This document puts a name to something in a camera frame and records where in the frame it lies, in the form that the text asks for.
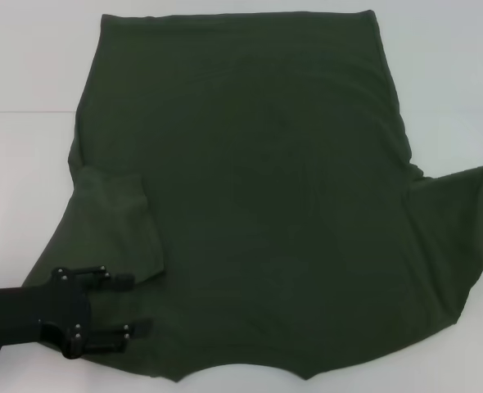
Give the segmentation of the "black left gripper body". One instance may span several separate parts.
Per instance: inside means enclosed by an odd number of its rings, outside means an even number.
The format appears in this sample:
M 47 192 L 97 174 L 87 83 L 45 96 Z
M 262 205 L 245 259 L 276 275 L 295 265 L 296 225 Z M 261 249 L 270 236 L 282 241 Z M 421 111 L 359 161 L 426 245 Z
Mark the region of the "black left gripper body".
M 91 269 L 56 268 L 43 284 L 0 288 L 0 347 L 46 343 L 67 359 L 81 357 L 88 342 Z

